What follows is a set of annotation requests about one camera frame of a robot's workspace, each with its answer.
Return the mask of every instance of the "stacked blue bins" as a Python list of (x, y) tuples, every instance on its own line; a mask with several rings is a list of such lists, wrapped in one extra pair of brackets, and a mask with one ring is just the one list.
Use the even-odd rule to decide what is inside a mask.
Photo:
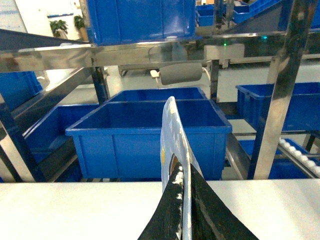
[(87, 0), (87, 6), (98, 45), (195, 35), (195, 0)]
[(0, 93), (11, 111), (41, 91), (33, 71), (0, 73)]
[(196, 6), (196, 21), (200, 27), (212, 26), (214, 24), (214, 5)]
[(199, 87), (180, 87), (125, 90), (113, 96), (108, 102), (166, 101), (171, 96), (176, 100), (207, 99), (206, 94)]
[(65, 135), (66, 128), (98, 106), (98, 104), (59, 105), (31, 126), (23, 136), (35, 160), (40, 163), (62, 146), (70, 138)]
[(280, 2), (281, 0), (257, 0), (248, 5), (242, 3), (242, 6), (235, 6), (233, 10), (233, 21), (239, 24)]
[[(161, 177), (165, 101), (106, 102), (66, 129), (85, 178)], [(221, 179), (232, 126), (211, 100), (177, 100), (179, 115), (207, 180)]]
[[(291, 146), (294, 146), (302, 154), (309, 154), (303, 147), (298, 145), (295, 141), (291, 139), (286, 139)], [(254, 151), (254, 140), (240, 140), (242, 148), (248, 155), (252, 155)], [(289, 159), (275, 159), (269, 174), (269, 179), (306, 179), (307, 176), (296, 167)]]
[[(259, 126), (264, 98), (270, 103), (273, 84), (238, 85), (238, 114), (255, 130)], [(320, 130), (320, 82), (296, 83), (283, 125), (283, 131)]]

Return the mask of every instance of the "potted plant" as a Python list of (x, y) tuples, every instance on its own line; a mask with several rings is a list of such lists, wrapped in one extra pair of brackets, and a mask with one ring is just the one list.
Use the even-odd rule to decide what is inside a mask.
[(88, 42), (88, 34), (85, 28), (84, 18), (80, 15), (74, 16), (73, 18), (75, 28), (80, 32), (83, 41)]
[(61, 32), (59, 30), (63, 31), (65, 34), (68, 34), (68, 24), (66, 23), (66, 21), (63, 21), (61, 19), (59, 21), (50, 21), (50, 27), (53, 36), (56, 38), (62, 38)]

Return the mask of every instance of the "white wall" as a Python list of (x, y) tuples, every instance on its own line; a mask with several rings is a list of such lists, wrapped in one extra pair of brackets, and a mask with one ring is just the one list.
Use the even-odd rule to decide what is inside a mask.
[(68, 24), (68, 34), (66, 35), (70, 40), (77, 40), (80, 38), (77, 29), (74, 26), (74, 16), (82, 15), (81, 10), (74, 6), (74, 2), (79, 4), (79, 0), (64, 0), (71, 2), (73, 15), (58, 16), (47, 18), (47, 12), (52, 8), (52, 4), (57, 4), (55, 0), (15, 0), (26, 30), (30, 34), (38, 34), (43, 36), (53, 37), (50, 21), (63, 20)]
[(29, 34), (53, 37), (44, 0), (15, 0)]
[(0, 0), (0, 29), (26, 33), (15, 0)]

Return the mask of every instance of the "white countertop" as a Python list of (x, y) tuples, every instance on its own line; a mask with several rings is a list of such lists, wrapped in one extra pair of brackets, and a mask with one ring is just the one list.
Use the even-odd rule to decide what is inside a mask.
[[(320, 239), (320, 179), (209, 185), (260, 240)], [(2, 183), (0, 236), (135, 240), (161, 195), (161, 182)]]

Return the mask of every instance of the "white floor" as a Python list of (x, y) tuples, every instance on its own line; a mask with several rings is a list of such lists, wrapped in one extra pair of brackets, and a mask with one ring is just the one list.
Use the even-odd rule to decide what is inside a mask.
[[(149, 70), (131, 70), (125, 76), (119, 75), (118, 66), (107, 67), (110, 76), (107, 78), (110, 95), (113, 96), (123, 90), (133, 89), (155, 89), (156, 81), (151, 78)], [(230, 65), (227, 69), (219, 71), (218, 80), (218, 97), (220, 102), (236, 102), (237, 89), (236, 85), (246, 84), (265, 84), (269, 71), (268, 63), (256, 64), (235, 64)], [(300, 66), (297, 83), (303, 82), (320, 82), (320, 60), (303, 60)], [(166, 88), (190, 87), (197, 86), (205, 92), (207, 97), (210, 94), (209, 80), (204, 73), (202, 78), (196, 82), (178, 83), (164, 86)], [(79, 104), (79, 103), (97, 103), (94, 85), (90, 81), (78, 86), (71, 92), (60, 104)], [(230, 120), (234, 133), (252, 133), (254, 129), (244, 120)], [(302, 145), (305, 135), (284, 136), (295, 140)], [(253, 137), (242, 137), (241, 139), (253, 139)], [(233, 170), (227, 167), (223, 171), (224, 180), (235, 178)]]

